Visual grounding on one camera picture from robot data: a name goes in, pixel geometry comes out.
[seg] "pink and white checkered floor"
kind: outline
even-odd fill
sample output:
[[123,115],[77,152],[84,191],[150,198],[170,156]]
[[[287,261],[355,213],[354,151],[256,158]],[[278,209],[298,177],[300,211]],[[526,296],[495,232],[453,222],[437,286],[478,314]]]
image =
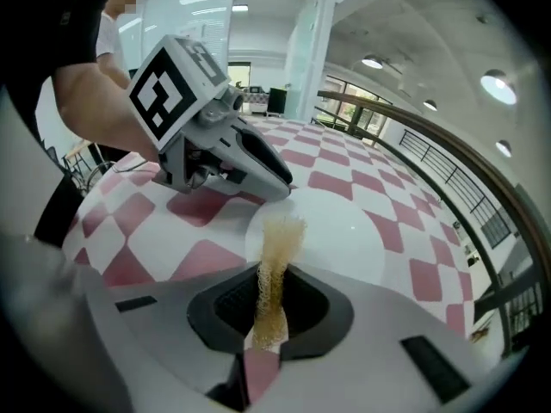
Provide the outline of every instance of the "pink and white checkered floor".
[[[416,301],[461,336],[470,334],[467,260],[453,216],[424,182],[394,157],[346,134],[291,120],[250,121],[281,153],[294,187],[332,191],[371,218],[385,248],[382,286]],[[139,161],[130,154],[118,168]],[[157,171],[154,163],[109,171],[80,207],[65,253],[96,268],[110,286],[185,280],[243,264],[245,233],[262,201],[218,183],[179,194],[151,182]]]

